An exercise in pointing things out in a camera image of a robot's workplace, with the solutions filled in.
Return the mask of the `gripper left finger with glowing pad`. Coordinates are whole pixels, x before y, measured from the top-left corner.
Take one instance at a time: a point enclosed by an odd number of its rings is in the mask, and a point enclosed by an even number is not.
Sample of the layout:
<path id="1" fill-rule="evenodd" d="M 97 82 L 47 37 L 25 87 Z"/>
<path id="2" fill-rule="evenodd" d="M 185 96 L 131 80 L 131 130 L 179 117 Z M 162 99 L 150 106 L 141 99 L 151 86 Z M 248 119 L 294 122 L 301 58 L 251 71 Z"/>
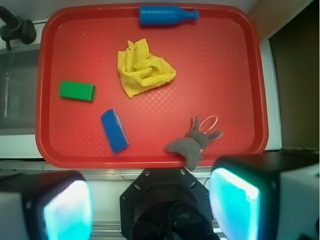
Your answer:
<path id="1" fill-rule="evenodd" d="M 0 177 L 2 240 L 88 240 L 92 189 L 75 170 Z"/>

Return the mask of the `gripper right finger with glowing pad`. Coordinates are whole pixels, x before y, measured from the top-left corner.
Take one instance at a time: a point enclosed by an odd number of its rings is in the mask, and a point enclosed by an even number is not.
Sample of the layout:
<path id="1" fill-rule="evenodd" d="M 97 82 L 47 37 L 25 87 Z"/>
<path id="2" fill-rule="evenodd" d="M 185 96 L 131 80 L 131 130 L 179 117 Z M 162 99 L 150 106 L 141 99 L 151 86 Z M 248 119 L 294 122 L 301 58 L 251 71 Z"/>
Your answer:
<path id="1" fill-rule="evenodd" d="M 313 152 L 219 157 L 209 177 L 212 214 L 229 240 L 317 240 L 320 160 Z"/>

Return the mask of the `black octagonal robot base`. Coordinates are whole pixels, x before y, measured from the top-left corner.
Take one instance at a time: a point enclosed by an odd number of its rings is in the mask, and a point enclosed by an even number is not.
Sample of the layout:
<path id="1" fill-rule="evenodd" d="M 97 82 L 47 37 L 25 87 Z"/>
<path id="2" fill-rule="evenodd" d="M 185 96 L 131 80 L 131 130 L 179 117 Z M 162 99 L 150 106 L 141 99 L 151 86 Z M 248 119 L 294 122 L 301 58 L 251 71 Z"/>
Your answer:
<path id="1" fill-rule="evenodd" d="M 208 189 L 184 168 L 145 169 L 121 194 L 127 240 L 217 240 Z"/>

